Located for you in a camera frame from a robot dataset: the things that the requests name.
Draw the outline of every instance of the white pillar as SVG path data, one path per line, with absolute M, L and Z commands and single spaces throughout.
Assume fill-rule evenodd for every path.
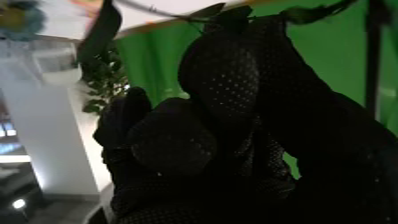
M 93 139 L 98 117 L 82 112 L 77 84 L 49 85 L 29 51 L 18 50 L 17 57 L 0 57 L 0 88 L 41 189 L 49 195 L 98 200 L 111 184 L 102 147 Z M 61 75 L 72 77 L 73 74 L 63 71 Z

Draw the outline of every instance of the green backdrop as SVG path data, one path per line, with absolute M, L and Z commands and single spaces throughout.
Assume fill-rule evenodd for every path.
M 319 6 L 336 0 L 290 0 L 255 6 L 255 15 L 276 14 L 292 6 Z M 367 1 L 335 17 L 306 26 L 292 26 L 288 34 L 315 71 L 333 89 L 365 103 L 367 74 Z M 398 57 L 390 30 L 384 31 L 381 122 L 398 134 Z M 185 97 L 178 85 L 178 65 L 187 46 L 200 36 L 196 28 L 178 23 L 118 41 L 132 85 L 146 88 L 157 104 L 168 97 Z

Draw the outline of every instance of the hanging plant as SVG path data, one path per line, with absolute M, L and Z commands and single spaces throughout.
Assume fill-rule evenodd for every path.
M 82 80 L 91 88 L 88 93 L 91 100 L 86 103 L 84 112 L 100 115 L 111 99 L 118 96 L 125 96 L 130 87 L 114 42 L 107 45 L 100 54 L 82 63 L 82 71 Z

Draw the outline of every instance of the white ceiling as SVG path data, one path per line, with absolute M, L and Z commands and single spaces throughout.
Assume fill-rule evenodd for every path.
M 230 4 L 244 2 L 246 0 L 134 0 L 148 7 L 157 8 L 175 14 L 185 14 L 201 8 L 208 7 L 219 2 Z M 84 10 L 72 3 L 70 0 L 43 0 L 41 9 L 47 13 L 47 29 L 43 35 L 72 39 L 82 39 L 86 36 L 86 29 L 91 19 L 84 15 Z M 121 30 L 143 26 L 148 22 L 161 22 L 169 18 L 157 16 L 152 13 L 141 12 L 127 8 L 120 3 L 116 4 L 123 14 L 123 27 Z

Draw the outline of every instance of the leaf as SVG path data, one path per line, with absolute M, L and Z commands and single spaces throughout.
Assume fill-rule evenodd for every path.
M 319 6 L 317 8 L 294 7 L 287 9 L 281 14 L 285 15 L 288 21 L 297 24 L 310 24 L 322 20 L 326 17 L 342 13 L 358 0 L 342 0 L 331 6 Z
M 205 9 L 196 11 L 189 17 L 196 17 L 196 18 L 214 17 L 221 13 L 224 6 L 226 6 L 224 2 L 217 3 L 216 5 L 208 6 Z
M 242 33 L 249 25 L 249 15 L 253 13 L 251 6 L 224 11 L 216 17 L 216 23 L 221 24 L 226 30 L 233 33 Z
M 102 107 L 93 105 L 93 104 L 88 104 L 86 107 L 84 107 L 84 112 L 100 114 L 102 113 Z
M 89 100 L 88 104 L 89 104 L 89 105 L 98 104 L 98 105 L 102 105 L 102 106 L 107 106 L 107 105 L 109 105 L 109 103 L 107 103 L 105 100 Z
M 253 13 L 253 7 L 246 5 L 224 11 L 221 15 L 217 16 L 216 20 L 217 21 L 246 20 L 251 13 Z
M 121 14 L 113 0 L 104 1 L 104 7 L 88 38 L 79 47 L 79 61 L 84 62 L 102 53 L 121 28 Z

